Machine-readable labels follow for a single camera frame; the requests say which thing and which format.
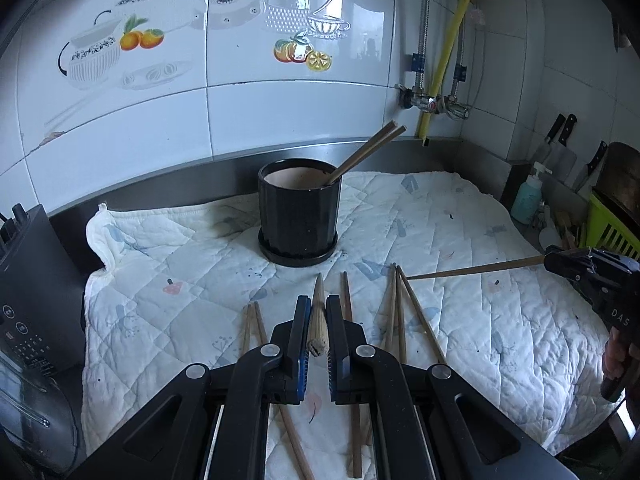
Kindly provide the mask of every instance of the black flower pot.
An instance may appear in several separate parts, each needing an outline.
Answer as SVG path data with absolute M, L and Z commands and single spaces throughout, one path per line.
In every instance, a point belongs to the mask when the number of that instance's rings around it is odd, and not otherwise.
M 272 262 L 308 267 L 329 258 L 338 243 L 340 184 L 324 186 L 335 167 L 311 158 L 288 158 L 258 172 L 258 241 Z

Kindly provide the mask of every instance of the white mat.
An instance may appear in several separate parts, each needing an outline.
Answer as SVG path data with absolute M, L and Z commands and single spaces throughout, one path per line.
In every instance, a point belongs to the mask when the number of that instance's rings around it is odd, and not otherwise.
M 255 195 L 150 211 L 102 206 L 89 222 L 106 268 L 86 286 L 88 452 L 187 364 L 235 362 L 250 300 L 259 300 L 270 334 L 291 319 L 299 294 L 311 296 L 318 272 L 326 293 L 338 294 L 346 270 L 354 320 L 379 344 L 392 262 L 411 275 L 537 254 L 498 202 L 450 173 L 348 173 L 337 250 L 316 267 L 266 261 L 258 224 Z M 449 364 L 551 453 L 612 410 L 599 393 L 606 329 L 565 280 L 538 266 L 413 285 Z M 409 363 L 427 367 L 427 339 L 408 304 L 405 312 Z M 330 403 L 324 358 L 311 359 L 305 402 L 292 414 L 318 478 L 345 478 L 348 410 Z M 270 425 L 267 475 L 296 478 L 280 428 Z

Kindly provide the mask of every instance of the yellow gas pipe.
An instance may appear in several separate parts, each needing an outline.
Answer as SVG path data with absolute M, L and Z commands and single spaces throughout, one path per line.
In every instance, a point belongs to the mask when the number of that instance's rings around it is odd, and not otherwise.
M 447 35 L 440 54 L 440 60 L 433 79 L 431 79 L 431 86 L 429 86 L 428 95 L 430 97 L 436 97 L 440 92 L 442 86 L 442 80 L 444 79 L 444 73 L 447 70 L 447 64 L 449 63 L 449 57 L 451 57 L 451 51 L 453 50 L 453 44 L 456 43 L 456 37 L 458 36 L 458 30 L 460 23 L 465 17 L 466 8 L 469 6 L 471 0 L 459 0 L 456 7 L 456 13 L 453 15 L 449 28 L 447 29 Z M 429 123 L 431 122 L 431 114 L 422 113 L 420 115 L 420 125 L 418 126 L 418 136 L 422 139 L 422 145 L 426 146 L 429 142 L 427 139 L 427 133 L 429 131 Z

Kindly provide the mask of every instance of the kitchen knife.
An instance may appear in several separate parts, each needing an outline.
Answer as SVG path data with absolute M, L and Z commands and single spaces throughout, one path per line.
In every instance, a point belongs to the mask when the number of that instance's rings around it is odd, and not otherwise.
M 593 155 L 591 162 L 589 164 L 585 164 L 580 170 L 580 173 L 578 173 L 578 176 L 575 178 L 573 187 L 573 190 L 575 192 L 580 191 L 585 182 L 587 182 L 587 179 L 593 174 L 594 171 L 596 171 L 596 168 L 598 167 L 600 161 L 604 158 L 605 153 L 607 153 L 608 147 L 609 145 L 604 140 L 600 142 L 600 147 L 598 148 L 596 154 Z
M 577 121 L 578 119 L 575 115 L 569 114 L 562 132 L 560 132 L 558 143 L 552 148 L 551 155 L 549 155 L 545 164 L 553 172 L 554 178 L 560 182 L 564 182 L 569 173 L 571 173 L 577 158 L 575 153 L 566 146 L 566 142 Z
M 533 152 L 533 156 L 531 157 L 532 162 L 539 162 L 540 164 L 542 164 L 549 156 L 549 153 L 551 152 L 551 141 L 554 140 L 556 133 L 558 133 L 560 131 L 560 128 L 562 128 L 565 120 L 566 118 L 564 115 L 558 114 L 558 117 L 556 117 L 556 122 L 549 130 L 549 133 L 546 134 L 545 139 L 540 142 L 540 145 L 536 148 L 536 151 Z

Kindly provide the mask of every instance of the green dish rack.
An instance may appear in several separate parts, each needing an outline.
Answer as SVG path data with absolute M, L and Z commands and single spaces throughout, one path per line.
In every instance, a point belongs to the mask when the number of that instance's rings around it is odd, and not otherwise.
M 589 197 L 587 236 L 583 246 L 606 249 L 640 260 L 640 240 L 594 193 Z

